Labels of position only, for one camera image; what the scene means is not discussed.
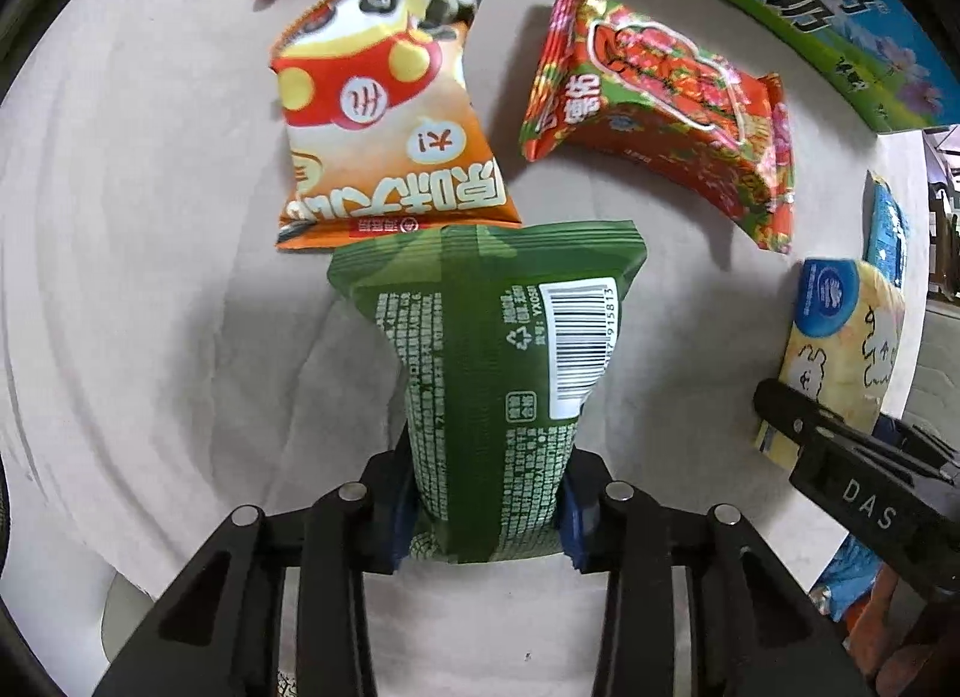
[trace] yellow snack package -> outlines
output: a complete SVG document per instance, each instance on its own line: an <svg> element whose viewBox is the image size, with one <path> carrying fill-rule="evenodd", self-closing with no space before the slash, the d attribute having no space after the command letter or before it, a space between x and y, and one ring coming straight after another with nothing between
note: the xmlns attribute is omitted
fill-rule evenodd
<svg viewBox="0 0 960 697"><path fill-rule="evenodd" d="M894 370L904 296L865 261L808 258L779 380L871 433ZM757 448L784 469L794 441L766 421Z"/></svg>
<svg viewBox="0 0 960 697"><path fill-rule="evenodd" d="M464 84L480 1L322 0L281 36L271 67L296 187L278 247L520 226Z"/></svg>

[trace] green packaging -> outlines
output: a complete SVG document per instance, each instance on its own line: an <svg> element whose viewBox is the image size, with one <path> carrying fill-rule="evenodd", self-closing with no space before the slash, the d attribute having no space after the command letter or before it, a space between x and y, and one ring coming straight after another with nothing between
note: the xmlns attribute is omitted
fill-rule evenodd
<svg viewBox="0 0 960 697"><path fill-rule="evenodd" d="M646 260L632 222L447 226L338 249L328 279L406 364L411 553L555 553L560 477Z"/></svg>

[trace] nutrition label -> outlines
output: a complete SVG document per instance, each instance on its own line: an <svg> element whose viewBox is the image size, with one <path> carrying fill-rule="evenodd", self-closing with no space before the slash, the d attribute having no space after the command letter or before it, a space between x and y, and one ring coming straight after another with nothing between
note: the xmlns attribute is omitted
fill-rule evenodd
<svg viewBox="0 0 960 697"><path fill-rule="evenodd" d="M376 303L376 324L407 367L407 422L416 485L424 507L448 518L446 503L443 295L385 292Z"/></svg>
<svg viewBox="0 0 960 697"><path fill-rule="evenodd" d="M576 424L507 429L498 556L556 550L552 527L557 486Z"/></svg>

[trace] blue snack package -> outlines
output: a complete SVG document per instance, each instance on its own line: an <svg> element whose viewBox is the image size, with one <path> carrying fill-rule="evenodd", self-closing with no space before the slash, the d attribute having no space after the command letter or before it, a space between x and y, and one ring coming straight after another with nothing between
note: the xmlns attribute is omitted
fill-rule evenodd
<svg viewBox="0 0 960 697"><path fill-rule="evenodd" d="M874 181L874 216L864 260L875 265L889 283L902 288L906 270L906 220L887 183L872 171L870 176Z"/></svg>

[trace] recycling symbol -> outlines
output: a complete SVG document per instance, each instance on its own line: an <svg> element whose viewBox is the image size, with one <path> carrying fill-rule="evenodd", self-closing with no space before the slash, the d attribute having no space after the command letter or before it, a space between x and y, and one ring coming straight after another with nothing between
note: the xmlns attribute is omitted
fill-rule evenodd
<svg viewBox="0 0 960 697"><path fill-rule="evenodd" d="M510 334L507 334L507 342L510 342L517 350L526 350L533 340L534 337L527 331L526 326L520 326L520 328L513 329Z"/></svg>

